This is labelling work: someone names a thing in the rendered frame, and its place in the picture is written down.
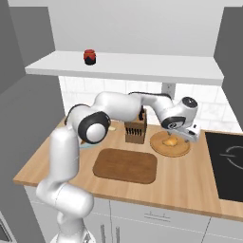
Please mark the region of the wooden knife block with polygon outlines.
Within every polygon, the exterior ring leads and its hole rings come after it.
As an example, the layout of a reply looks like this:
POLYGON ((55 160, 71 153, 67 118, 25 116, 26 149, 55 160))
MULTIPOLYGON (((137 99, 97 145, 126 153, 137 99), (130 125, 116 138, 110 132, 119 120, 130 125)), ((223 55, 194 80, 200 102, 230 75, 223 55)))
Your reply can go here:
POLYGON ((139 115, 131 122, 124 124, 125 141, 136 144, 144 144, 147 129, 147 114, 145 111, 143 121, 139 121, 139 115))

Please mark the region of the round wooden board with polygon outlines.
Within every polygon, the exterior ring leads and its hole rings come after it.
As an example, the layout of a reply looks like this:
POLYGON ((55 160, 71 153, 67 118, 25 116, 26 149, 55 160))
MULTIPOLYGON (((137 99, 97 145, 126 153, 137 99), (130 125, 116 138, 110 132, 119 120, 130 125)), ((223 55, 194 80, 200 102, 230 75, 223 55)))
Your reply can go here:
POLYGON ((190 152, 190 142, 185 141, 183 138, 176 135, 172 135, 178 139, 178 144, 176 146, 172 147, 164 145, 162 142, 169 136, 170 135, 166 131, 154 134, 150 139, 150 146, 157 153, 169 158, 182 157, 190 152))

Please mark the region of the white cabinet shelf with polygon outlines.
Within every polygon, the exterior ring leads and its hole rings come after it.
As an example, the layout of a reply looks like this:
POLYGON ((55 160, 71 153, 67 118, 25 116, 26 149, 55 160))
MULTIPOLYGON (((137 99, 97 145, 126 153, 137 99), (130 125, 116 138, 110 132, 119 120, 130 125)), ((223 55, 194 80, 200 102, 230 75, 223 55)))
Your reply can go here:
POLYGON ((56 50, 26 67, 27 74, 221 86, 223 73, 213 57, 97 53, 86 65, 79 51, 56 50))

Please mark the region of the pale blue plate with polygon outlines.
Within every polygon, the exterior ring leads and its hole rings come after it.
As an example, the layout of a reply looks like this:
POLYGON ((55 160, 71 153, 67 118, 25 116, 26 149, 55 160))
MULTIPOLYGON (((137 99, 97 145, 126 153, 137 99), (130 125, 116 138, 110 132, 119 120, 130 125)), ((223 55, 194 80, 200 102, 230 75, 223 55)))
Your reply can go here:
POLYGON ((91 144, 91 143, 81 143, 80 144, 80 149, 89 149, 92 148, 94 146, 96 146, 97 144, 91 144))

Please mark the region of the red jam jar black lid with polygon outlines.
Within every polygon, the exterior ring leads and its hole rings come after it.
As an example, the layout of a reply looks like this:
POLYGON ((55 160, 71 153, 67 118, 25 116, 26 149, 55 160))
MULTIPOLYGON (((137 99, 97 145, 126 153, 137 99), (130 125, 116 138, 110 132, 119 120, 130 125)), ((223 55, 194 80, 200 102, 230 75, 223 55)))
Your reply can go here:
POLYGON ((87 65, 95 65, 96 64, 96 53, 94 49, 86 49, 84 51, 84 62, 87 65))

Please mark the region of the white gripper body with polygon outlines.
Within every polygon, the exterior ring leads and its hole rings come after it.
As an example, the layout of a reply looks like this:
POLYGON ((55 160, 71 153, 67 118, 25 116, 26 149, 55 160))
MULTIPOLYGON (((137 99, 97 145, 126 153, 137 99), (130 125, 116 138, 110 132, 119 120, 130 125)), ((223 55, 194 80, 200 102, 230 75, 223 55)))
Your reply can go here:
POLYGON ((192 142, 196 142, 200 136, 200 130, 195 128, 173 129, 172 133, 192 142))

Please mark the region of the golden croissant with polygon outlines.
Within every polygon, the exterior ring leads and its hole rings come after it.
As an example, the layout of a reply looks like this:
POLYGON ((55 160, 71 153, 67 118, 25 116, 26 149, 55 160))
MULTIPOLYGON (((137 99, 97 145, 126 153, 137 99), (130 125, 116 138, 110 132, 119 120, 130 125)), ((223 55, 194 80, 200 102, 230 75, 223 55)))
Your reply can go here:
POLYGON ((178 139, 172 135, 170 135, 166 140, 162 142, 166 146, 176 146, 178 144, 178 139))

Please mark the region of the black hob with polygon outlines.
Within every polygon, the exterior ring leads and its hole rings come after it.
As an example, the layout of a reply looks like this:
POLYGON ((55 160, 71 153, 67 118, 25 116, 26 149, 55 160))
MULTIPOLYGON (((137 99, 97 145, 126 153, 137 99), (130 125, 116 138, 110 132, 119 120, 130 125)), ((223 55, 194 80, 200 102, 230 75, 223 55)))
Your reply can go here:
POLYGON ((243 136, 206 132, 220 199, 243 202, 243 136))

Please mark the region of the grey shelf bracket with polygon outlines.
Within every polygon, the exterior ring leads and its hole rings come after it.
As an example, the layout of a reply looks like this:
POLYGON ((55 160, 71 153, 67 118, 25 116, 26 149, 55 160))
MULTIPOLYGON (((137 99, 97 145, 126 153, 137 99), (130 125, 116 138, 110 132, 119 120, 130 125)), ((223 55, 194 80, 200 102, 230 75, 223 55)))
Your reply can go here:
POLYGON ((176 85, 171 83, 163 83, 161 92, 168 94, 172 99, 175 98, 176 85))

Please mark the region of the rectangular brown cutting board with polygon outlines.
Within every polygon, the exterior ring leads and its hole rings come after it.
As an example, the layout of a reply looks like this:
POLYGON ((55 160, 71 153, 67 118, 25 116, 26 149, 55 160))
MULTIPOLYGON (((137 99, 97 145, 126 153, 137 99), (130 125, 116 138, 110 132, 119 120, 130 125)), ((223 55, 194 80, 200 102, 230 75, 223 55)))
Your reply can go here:
POLYGON ((150 184, 156 179, 157 158, 150 153, 121 149, 103 149, 93 166, 99 178, 150 184))

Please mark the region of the white cupboard door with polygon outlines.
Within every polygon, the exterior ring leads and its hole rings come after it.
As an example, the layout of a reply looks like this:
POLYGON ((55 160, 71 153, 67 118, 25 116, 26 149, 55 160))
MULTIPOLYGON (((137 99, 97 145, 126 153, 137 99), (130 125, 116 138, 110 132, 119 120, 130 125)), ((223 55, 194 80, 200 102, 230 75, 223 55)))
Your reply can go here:
MULTIPOLYGON (((46 243, 50 243, 59 232, 57 211, 41 202, 36 196, 36 188, 25 186, 28 199, 35 213, 46 243)), ((94 208, 84 219, 86 228, 94 235, 97 243, 102 243, 101 225, 104 225, 105 243, 113 243, 110 219, 110 204, 108 199, 94 198, 94 208)))
POLYGON ((116 243, 116 227, 120 227, 120 243, 201 243, 203 234, 161 225, 111 217, 116 243))

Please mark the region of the white drawer front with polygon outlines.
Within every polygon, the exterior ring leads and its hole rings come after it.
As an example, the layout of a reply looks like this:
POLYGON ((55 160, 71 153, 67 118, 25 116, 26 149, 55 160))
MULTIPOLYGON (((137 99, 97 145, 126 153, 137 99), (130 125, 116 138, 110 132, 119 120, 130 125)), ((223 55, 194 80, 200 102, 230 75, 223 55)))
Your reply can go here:
POLYGON ((208 216, 194 215, 115 200, 110 201, 110 208, 112 217, 124 218, 202 234, 205 233, 210 219, 208 216), (167 217, 171 217, 171 222, 145 218, 144 214, 165 215, 167 217))

